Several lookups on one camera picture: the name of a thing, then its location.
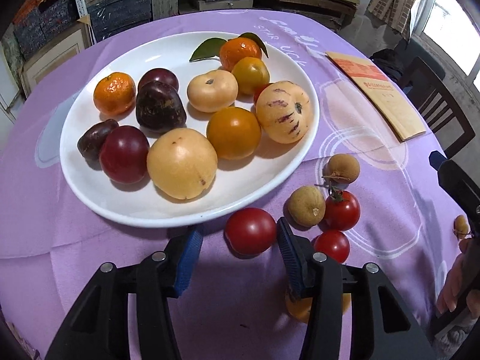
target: yellow fruit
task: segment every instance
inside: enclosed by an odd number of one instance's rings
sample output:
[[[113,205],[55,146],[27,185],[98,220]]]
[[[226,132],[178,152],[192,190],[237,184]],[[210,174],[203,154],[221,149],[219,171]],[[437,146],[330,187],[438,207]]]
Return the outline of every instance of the yellow fruit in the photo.
[[[352,297],[350,294],[343,294],[342,298],[342,313],[349,309],[351,304]],[[285,305],[286,309],[289,312],[290,316],[295,318],[297,321],[308,323],[310,318],[310,309],[313,298],[304,298],[304,299],[292,299],[287,291],[285,293]]]
[[[201,112],[217,112],[228,107],[238,93],[237,80],[225,70],[212,70],[196,76],[187,87],[190,104]]]
[[[307,93],[290,81],[279,81],[266,87],[255,107],[260,126],[278,143],[300,140],[314,117]]]
[[[176,128],[158,138],[147,156],[153,183],[175,199],[196,198],[212,184],[217,153],[208,139],[191,128]]]
[[[459,215],[453,222],[453,233],[457,236],[457,239],[464,239],[470,234],[470,226],[464,215]]]
[[[207,139],[219,158],[241,160],[252,155],[260,143],[262,128],[254,114],[239,107],[216,112],[207,126]]]
[[[237,79],[238,90],[253,95],[257,88],[270,82],[270,73],[261,59],[245,57],[234,66],[232,74]]]

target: purple tablecloth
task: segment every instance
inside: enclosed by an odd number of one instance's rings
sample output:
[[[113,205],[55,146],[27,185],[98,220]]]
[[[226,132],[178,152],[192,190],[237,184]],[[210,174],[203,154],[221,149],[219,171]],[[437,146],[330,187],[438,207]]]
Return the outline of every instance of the purple tablecloth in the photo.
[[[441,150],[433,133],[400,144],[371,103],[324,56],[360,52],[306,17],[243,10],[176,16],[134,28],[82,52],[34,90],[0,160],[0,303],[7,320],[45,353],[66,312],[105,261],[136,264],[162,250],[175,233],[120,226],[91,212],[71,192],[59,165],[63,121],[77,93],[126,51],[166,35],[190,31],[255,32],[291,56],[308,74],[320,101],[315,143],[280,187],[256,202],[275,219],[290,193],[318,183],[328,157],[354,154],[361,175],[350,187],[361,218],[346,232],[346,261],[374,261],[386,272],[418,321],[429,321],[436,294],[458,252],[452,233],[459,207],[438,187],[428,156]],[[170,311],[184,360],[296,359],[306,325],[286,315],[286,273],[278,247],[253,259],[227,250],[225,218],[206,224],[189,289]],[[302,234],[310,239],[313,228]],[[134,303],[132,359],[139,359]],[[341,359],[349,353],[350,314],[344,317]]]

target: red printed label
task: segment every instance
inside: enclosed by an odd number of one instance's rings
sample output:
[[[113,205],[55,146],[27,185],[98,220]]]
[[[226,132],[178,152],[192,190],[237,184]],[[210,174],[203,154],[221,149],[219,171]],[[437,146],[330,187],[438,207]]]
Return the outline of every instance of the red printed label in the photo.
[[[385,74],[382,73],[374,64],[359,64],[347,59],[333,59],[335,63],[351,78],[366,78],[380,81],[388,81]]]

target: metal screw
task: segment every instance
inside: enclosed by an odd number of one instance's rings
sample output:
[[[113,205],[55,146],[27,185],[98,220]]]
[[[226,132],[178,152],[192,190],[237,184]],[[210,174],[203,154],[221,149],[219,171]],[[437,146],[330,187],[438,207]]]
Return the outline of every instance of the metal screw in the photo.
[[[371,274],[376,274],[380,269],[377,264],[374,264],[372,262],[369,262],[366,268],[367,268],[367,271],[369,271]]]
[[[112,269],[113,269],[113,264],[111,262],[104,262],[100,266],[100,271],[102,271],[104,273],[110,272]]]
[[[318,261],[319,263],[323,263],[324,261],[327,261],[327,255],[325,253],[318,251],[313,254],[313,259],[315,261]]]
[[[152,254],[153,261],[163,261],[166,258],[167,255],[162,251],[156,251],[154,254]]]

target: blue gripper pad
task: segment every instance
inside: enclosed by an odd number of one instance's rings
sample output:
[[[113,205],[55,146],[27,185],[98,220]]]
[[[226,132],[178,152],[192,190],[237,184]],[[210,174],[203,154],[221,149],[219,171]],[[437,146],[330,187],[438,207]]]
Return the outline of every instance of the blue gripper pad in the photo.
[[[290,288],[294,295],[301,298],[305,290],[314,284],[307,263],[308,254],[313,254],[314,248],[307,238],[294,235],[283,217],[277,222],[277,242],[289,277]]]
[[[195,226],[194,230],[188,234],[188,238],[184,244],[185,246],[183,248],[183,252],[178,260],[177,274],[175,277],[175,283],[173,285],[173,289],[177,297],[179,297],[190,284],[191,275],[200,255],[202,242],[203,227],[198,225]]]

